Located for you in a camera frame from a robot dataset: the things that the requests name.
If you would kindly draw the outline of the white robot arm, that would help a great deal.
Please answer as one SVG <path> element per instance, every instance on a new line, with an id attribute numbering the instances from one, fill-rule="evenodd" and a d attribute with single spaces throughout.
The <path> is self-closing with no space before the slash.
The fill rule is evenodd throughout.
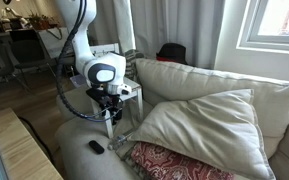
<path id="1" fill-rule="evenodd" d="M 88 25 L 97 14 L 96 0 L 55 0 L 57 7 L 69 31 L 68 37 L 58 57 L 56 72 L 56 86 L 58 95 L 64 106 L 79 118 L 105 122 L 105 119 L 96 119 L 99 114 L 111 113 L 110 118 L 120 114 L 121 95 L 128 95 L 132 88 L 124 83 L 126 59 L 116 53 L 108 53 L 95 57 L 90 50 L 87 36 Z M 86 115 L 76 110 L 64 95 L 61 85 L 61 71 L 63 57 L 68 47 L 72 45 L 75 53 L 75 67 L 87 80 L 91 88 L 88 92 L 100 104 L 101 110 L 94 115 Z"/>

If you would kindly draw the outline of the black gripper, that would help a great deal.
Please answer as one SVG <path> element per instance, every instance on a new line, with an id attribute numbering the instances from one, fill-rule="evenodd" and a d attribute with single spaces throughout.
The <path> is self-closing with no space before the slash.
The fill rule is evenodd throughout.
<path id="1" fill-rule="evenodd" d="M 119 109 L 122 106 L 122 101 L 120 100 L 119 95 L 110 95 L 104 90 L 95 88 L 88 89 L 86 94 L 99 104 L 101 108 L 101 116 L 105 117 L 106 111 L 108 109 L 113 109 L 113 125 L 116 125 L 122 118 L 122 110 Z"/>

